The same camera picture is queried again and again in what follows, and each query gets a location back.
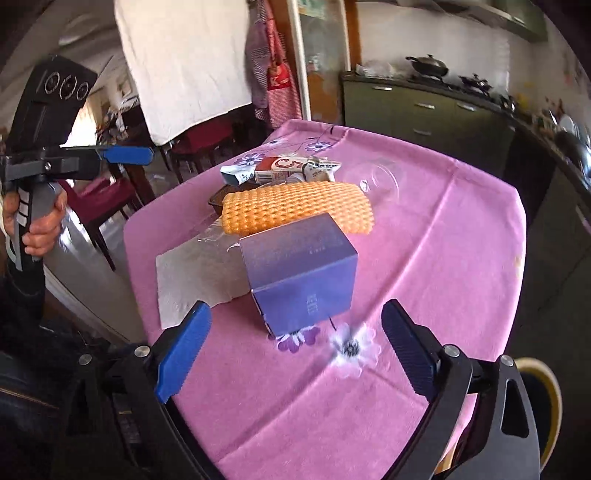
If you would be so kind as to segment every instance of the yellow object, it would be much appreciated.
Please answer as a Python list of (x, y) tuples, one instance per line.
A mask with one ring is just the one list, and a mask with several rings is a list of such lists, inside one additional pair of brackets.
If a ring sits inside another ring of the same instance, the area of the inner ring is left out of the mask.
[(457, 443), (454, 444), (452, 448), (449, 449), (449, 452), (447, 452), (445, 456), (439, 461), (433, 474), (444, 472), (445, 470), (449, 470), (452, 467), (453, 456), (456, 453), (456, 447)]
[(370, 233), (374, 214), (357, 185), (333, 181), (286, 183), (228, 193), (222, 225), (240, 236), (327, 212), (344, 233)]
[(543, 470), (550, 460), (550, 456), (556, 446), (560, 426), (562, 424), (562, 393), (554, 372), (537, 358), (523, 357), (515, 360), (515, 366), (520, 373), (530, 374), (536, 377), (546, 389), (550, 398), (550, 434), (546, 447), (540, 454), (540, 470)]

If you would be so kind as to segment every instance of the table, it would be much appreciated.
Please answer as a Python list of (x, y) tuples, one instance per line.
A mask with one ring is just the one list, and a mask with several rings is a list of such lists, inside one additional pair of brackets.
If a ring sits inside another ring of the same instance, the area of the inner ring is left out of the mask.
[[(229, 480), (381, 479), (427, 406), (381, 331), (383, 304), (398, 298), (442, 344), (496, 359), (519, 298), (525, 213), (513, 187), (482, 171), (345, 127), (290, 121), (266, 144), (229, 163), (294, 151), (342, 162), (337, 181), (363, 161), (395, 162), (400, 198), (375, 202), (370, 235), (349, 235), (359, 254), (353, 302), (349, 312), (333, 318), (337, 327), (365, 322), (375, 329), (378, 364), (359, 378), (341, 378), (331, 364), (329, 322), (318, 324), (315, 341), (300, 342), (296, 353), (280, 349), (244, 296), (213, 309), (211, 332), (174, 401)], [(161, 333), (155, 257), (215, 218), (207, 200), (222, 185), (218, 170), (179, 185), (125, 225), (129, 273), (150, 342)], [(454, 442), (473, 401), (465, 402)]]

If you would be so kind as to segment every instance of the screw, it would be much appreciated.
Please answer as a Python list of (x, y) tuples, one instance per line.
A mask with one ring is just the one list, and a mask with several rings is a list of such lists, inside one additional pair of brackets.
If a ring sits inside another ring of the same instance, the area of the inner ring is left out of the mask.
[(515, 363), (509, 355), (501, 355), (501, 362), (503, 363), (503, 365), (506, 365), (508, 367), (512, 367)]
[(84, 355), (81, 355), (80, 358), (78, 359), (78, 364), (79, 365), (88, 365), (92, 360), (92, 355), (89, 353), (85, 353)]
[(445, 347), (443, 347), (443, 351), (447, 356), (450, 356), (452, 358), (457, 358), (460, 356), (460, 349), (455, 345), (446, 345)]
[(148, 356), (149, 354), (150, 354), (150, 347), (147, 345), (139, 346), (134, 350), (134, 355), (137, 358), (143, 358), (145, 356)]

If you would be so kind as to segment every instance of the pot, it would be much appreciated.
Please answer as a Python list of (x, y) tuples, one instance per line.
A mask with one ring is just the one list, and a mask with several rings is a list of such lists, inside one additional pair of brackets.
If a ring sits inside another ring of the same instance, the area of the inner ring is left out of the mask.
[(492, 88), (492, 85), (488, 84), (488, 80), (481, 79), (476, 73), (473, 77), (462, 77), (462, 83), (468, 87), (478, 88), (482, 90), (484, 93), (488, 93), (488, 91)]
[(501, 96), (501, 108), (509, 113), (515, 113), (515, 99), (511, 96)]
[(591, 174), (591, 148), (585, 145), (572, 133), (560, 130), (554, 137), (554, 143), (579, 170), (589, 177)]
[(413, 63), (413, 69), (421, 75), (442, 78), (449, 72), (447, 66), (441, 60), (434, 59), (433, 55), (419, 58), (406, 57), (406, 59)]

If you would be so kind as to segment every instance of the door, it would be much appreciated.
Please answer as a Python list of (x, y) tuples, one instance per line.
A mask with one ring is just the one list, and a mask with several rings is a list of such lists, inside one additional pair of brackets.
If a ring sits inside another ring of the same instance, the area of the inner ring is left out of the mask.
[(339, 75), (350, 70), (344, 2), (289, 2), (304, 119), (342, 124)]

